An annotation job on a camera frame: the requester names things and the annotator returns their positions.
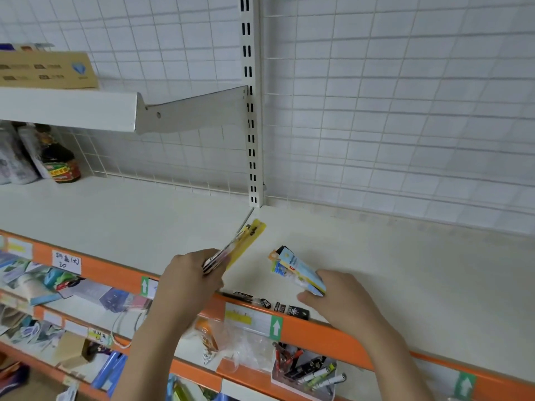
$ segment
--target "soy sauce bottle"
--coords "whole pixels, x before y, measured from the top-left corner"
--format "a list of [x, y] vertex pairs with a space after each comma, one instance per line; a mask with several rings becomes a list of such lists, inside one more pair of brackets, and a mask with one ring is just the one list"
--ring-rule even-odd
[[72, 183], [79, 180], [81, 173], [74, 154], [57, 143], [50, 133], [50, 126], [35, 124], [35, 129], [42, 145], [41, 161], [54, 181], [56, 183]]

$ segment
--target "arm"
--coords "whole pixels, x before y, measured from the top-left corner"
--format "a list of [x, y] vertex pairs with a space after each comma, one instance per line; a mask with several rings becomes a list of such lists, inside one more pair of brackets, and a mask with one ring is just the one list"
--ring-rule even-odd
[[165, 399], [174, 351], [182, 334], [223, 287], [225, 265], [208, 276], [202, 264], [217, 253], [206, 249], [175, 256], [162, 275], [149, 316], [135, 333], [112, 401]]
[[433, 401], [403, 337], [387, 322], [354, 276], [319, 270], [326, 295], [304, 291], [298, 300], [357, 339], [371, 358], [383, 401]]

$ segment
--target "left hand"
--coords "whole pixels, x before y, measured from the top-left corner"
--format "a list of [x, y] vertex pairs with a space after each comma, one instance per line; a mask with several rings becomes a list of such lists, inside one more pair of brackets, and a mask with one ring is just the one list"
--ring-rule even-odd
[[214, 292], [223, 287], [224, 263], [206, 276], [202, 273], [205, 260], [217, 252], [217, 249], [204, 249], [176, 255], [160, 277], [149, 318], [157, 318], [162, 328], [186, 329]]

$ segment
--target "shelf upright post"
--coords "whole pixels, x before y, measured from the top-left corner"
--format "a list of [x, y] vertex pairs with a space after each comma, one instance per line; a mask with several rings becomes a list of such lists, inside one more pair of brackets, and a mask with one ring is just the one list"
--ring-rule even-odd
[[264, 204], [262, 160], [262, 72], [260, 57], [260, 0], [238, 0], [242, 80], [247, 86], [244, 124], [249, 206]]

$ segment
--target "white arrow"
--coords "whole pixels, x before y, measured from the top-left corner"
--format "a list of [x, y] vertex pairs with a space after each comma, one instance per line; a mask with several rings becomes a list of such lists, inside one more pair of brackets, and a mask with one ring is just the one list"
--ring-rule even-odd
[[461, 383], [461, 395], [463, 397], [468, 397], [468, 392], [472, 389], [472, 383], [468, 378]]
[[279, 320], [275, 322], [273, 325], [273, 336], [279, 336], [279, 330], [280, 330], [280, 323]]

